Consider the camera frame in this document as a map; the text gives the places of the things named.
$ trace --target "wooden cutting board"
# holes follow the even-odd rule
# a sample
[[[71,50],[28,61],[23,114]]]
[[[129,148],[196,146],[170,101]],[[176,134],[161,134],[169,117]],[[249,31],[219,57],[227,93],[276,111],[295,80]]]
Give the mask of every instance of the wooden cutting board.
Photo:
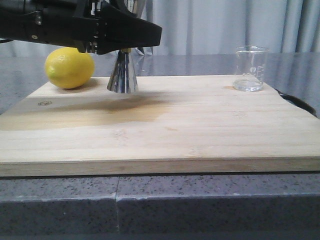
[[[118,94],[108,80],[46,83],[0,115],[0,176],[320,170],[320,120],[266,84],[153,76]]]

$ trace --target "gray granite countertop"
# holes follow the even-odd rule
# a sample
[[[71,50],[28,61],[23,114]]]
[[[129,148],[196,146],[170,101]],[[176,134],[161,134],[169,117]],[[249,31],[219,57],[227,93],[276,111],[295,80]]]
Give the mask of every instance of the gray granite countertop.
[[[109,76],[115,56],[93,57],[94,76]],[[133,59],[138,76],[232,74],[235,63],[227,54]],[[47,81],[44,61],[0,57],[0,113]],[[318,66],[320,53],[270,54],[266,82],[320,113]],[[319,220],[317,172],[0,178],[0,239],[318,231]]]

